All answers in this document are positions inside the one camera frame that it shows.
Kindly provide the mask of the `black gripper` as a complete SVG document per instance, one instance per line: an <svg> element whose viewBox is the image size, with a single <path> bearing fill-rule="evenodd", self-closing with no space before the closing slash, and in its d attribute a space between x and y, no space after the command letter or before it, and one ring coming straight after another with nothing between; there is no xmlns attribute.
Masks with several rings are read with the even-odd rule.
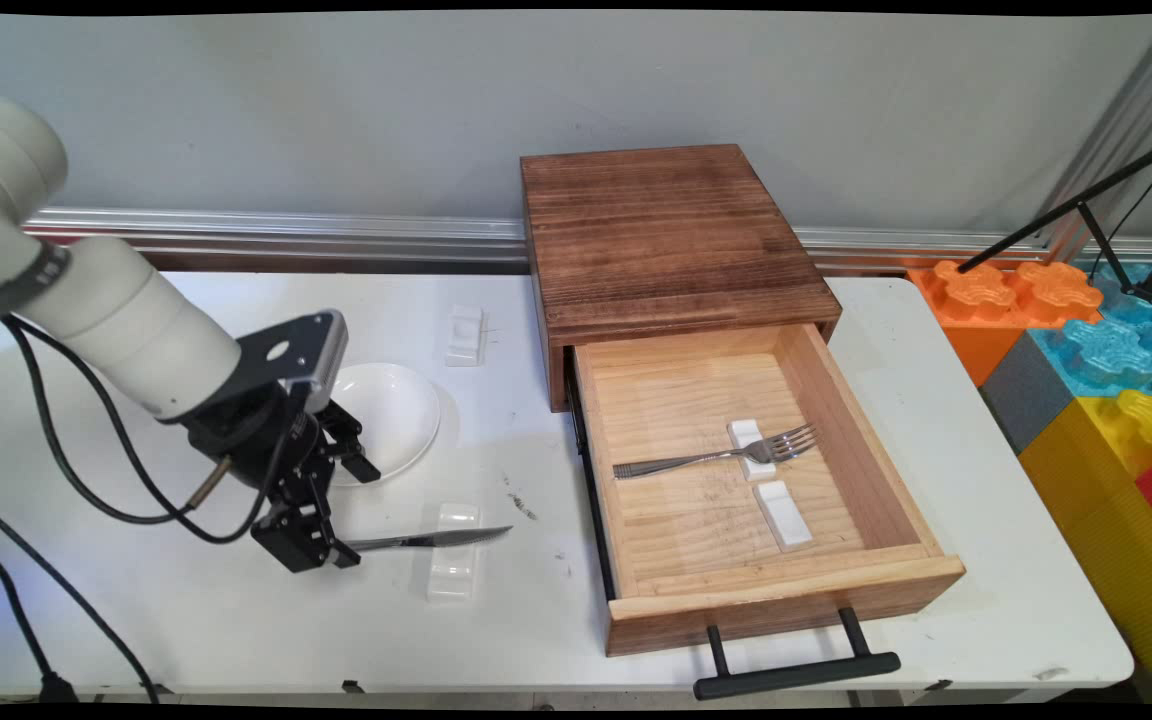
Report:
<svg viewBox="0 0 1152 720"><path fill-rule="evenodd" d="M270 510L256 520L251 537L291 573L356 568L358 552L335 535L328 493L334 462L361 484L381 479L361 444L362 425L338 402L320 414L287 419L291 395L283 386L260 386L189 414L180 424L189 445L220 461L251 488L264 487L275 446L282 445Z"/></svg>

